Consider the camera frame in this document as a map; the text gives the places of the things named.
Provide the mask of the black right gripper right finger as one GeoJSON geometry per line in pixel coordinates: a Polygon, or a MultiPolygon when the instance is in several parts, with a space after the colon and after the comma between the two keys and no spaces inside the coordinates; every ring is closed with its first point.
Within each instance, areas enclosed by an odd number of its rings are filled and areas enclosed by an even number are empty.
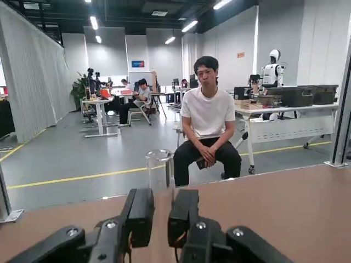
{"type": "Polygon", "coordinates": [[[246,226],[222,231],[199,214],[199,192],[179,190],[168,217],[168,244],[176,262],[291,262],[246,226]]]}

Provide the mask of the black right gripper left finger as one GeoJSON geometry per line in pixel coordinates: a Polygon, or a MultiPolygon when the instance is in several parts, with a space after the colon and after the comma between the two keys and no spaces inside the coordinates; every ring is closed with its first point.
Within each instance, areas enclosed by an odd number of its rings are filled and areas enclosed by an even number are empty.
{"type": "Polygon", "coordinates": [[[154,211],[152,189],[133,188],[120,214],[100,221],[92,232],[63,227],[10,262],[131,262],[132,249],[150,243],[154,211]]]}

